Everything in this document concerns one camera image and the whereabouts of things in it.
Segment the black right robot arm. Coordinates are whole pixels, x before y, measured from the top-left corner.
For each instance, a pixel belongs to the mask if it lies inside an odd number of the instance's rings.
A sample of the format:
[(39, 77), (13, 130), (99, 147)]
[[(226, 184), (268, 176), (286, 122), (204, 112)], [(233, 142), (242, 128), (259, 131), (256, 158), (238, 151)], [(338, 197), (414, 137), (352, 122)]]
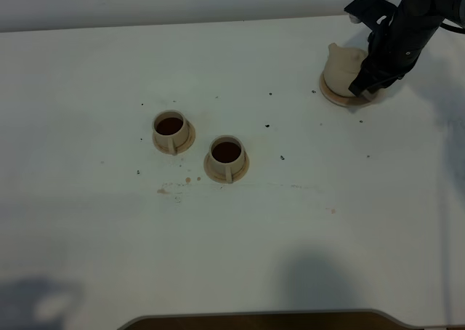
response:
[(365, 99), (410, 72), (438, 28), (464, 32), (464, 0), (354, 0), (344, 11), (371, 29), (368, 56), (349, 86)]

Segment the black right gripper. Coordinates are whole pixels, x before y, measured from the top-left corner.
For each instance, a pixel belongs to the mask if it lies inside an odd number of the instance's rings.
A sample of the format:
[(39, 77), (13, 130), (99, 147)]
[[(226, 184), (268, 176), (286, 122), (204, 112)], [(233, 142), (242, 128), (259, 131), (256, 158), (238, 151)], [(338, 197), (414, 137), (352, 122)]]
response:
[(445, 16), (436, 0), (402, 0), (383, 39), (367, 56), (349, 91), (374, 100), (380, 90), (396, 82), (416, 64)]

